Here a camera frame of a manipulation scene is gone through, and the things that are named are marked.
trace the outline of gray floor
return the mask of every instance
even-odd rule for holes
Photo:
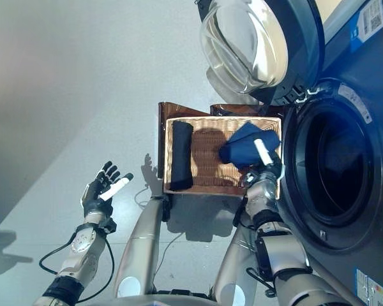
[[[82,222],[82,190],[109,159],[135,176],[114,198],[109,240],[119,264],[141,212],[136,201],[150,196],[135,199],[146,154],[156,165],[157,103],[208,111],[221,102],[206,68],[193,0],[0,0],[0,306],[30,305],[50,284],[38,260]],[[215,201],[193,209],[180,199],[177,219],[162,224],[160,256],[186,235],[169,247],[159,289],[213,284],[232,236],[228,199]],[[182,223],[182,208],[195,222]],[[63,254],[48,265],[60,267]],[[105,252],[84,296],[109,273]],[[259,291],[259,305],[275,305]],[[111,296],[110,286],[94,301]]]

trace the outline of blue cloth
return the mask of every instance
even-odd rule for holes
[[[280,145],[280,139],[275,131],[264,131],[251,122],[246,122],[220,148],[218,155],[221,161],[224,164],[233,163],[239,170],[261,163],[254,145],[255,139],[261,139],[268,152],[274,151]]]

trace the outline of label sticker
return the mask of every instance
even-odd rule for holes
[[[383,306],[383,287],[356,269],[356,294],[367,306]]]
[[[350,50],[356,51],[366,40],[383,28],[382,0],[369,1],[350,20]]]
[[[353,89],[346,86],[345,84],[340,84],[338,94],[348,99],[357,108],[366,124],[369,124],[372,121],[372,117],[368,109],[363,104],[362,99],[356,94],[356,92]]]

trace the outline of rolled cloth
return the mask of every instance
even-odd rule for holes
[[[188,189],[193,185],[190,169],[193,126],[187,122],[173,122],[172,179],[170,190]]]
[[[260,156],[254,140],[261,139],[268,152],[280,145],[280,139],[273,130],[264,131],[251,122],[246,122],[223,145],[218,155],[224,164],[232,163],[238,169],[260,163]]]

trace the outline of brown basket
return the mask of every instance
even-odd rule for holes
[[[173,122],[180,120],[193,126],[191,136],[191,174],[193,186],[183,191],[171,191]],[[263,130],[276,131],[281,139],[281,119],[270,117],[183,117],[166,121],[164,191],[181,194],[245,194],[243,175],[233,164],[223,164],[218,158],[220,147],[247,121]],[[276,149],[281,156],[281,146]]]

